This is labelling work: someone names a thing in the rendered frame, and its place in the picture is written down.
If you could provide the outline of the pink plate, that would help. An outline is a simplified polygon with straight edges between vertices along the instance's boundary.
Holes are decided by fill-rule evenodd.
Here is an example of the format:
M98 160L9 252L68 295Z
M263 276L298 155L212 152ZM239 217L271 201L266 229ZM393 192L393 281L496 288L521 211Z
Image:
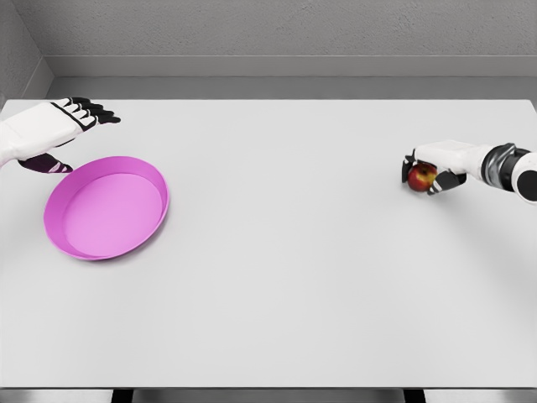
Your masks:
M93 160L64 177L44 208L44 230L61 252L113 259L141 246L169 209L169 187L150 163L131 156Z

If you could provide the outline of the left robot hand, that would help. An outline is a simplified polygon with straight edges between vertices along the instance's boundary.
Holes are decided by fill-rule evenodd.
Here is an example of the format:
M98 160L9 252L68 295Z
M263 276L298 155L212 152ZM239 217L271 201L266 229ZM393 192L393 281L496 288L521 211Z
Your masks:
M115 112L85 97L41 102L5 121L18 135L15 160L24 169L44 174L68 174L73 168L50 151L106 123L120 123Z

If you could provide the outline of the red apple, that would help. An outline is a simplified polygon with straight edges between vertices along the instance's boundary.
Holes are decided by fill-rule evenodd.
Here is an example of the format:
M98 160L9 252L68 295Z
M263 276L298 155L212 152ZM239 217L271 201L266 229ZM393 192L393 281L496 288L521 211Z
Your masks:
M437 176L437 169L430 164L418 163L408 173L409 188L416 192L427 192L433 185Z

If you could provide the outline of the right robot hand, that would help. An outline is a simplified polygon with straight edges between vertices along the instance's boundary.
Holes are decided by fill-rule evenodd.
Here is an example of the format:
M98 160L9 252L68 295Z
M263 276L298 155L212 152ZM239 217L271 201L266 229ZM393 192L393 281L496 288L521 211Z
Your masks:
M433 166L437 175L424 192L434 196L463 185L469 175L482 181L482 160L482 149L474 144L455 140L423 144L404 157L401 179L403 183L409 183L409 173L418 163Z

